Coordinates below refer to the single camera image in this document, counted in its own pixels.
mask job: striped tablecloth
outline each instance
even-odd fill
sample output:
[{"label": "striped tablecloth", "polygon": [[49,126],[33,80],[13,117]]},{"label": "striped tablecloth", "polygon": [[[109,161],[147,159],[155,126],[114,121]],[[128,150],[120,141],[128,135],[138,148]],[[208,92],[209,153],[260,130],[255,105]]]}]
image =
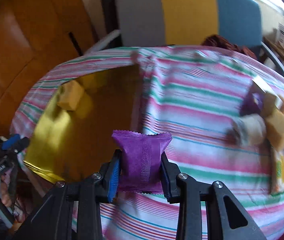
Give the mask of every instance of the striped tablecloth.
[{"label": "striped tablecloth", "polygon": [[[198,181],[223,181],[267,238],[278,239],[284,233],[284,194],[269,195],[269,152],[265,146],[235,146],[229,131],[253,76],[260,75],[283,97],[284,78],[245,55],[174,46],[119,48],[79,57],[57,66],[33,86],[15,114],[11,132],[31,136],[62,83],[134,63],[140,65],[144,78],[142,132],[172,133],[165,150],[169,160]],[[207,238],[205,215],[202,206],[203,239]],[[163,195],[120,193],[116,205],[101,205],[106,239],[175,239],[177,219],[178,205],[168,204]]]}]

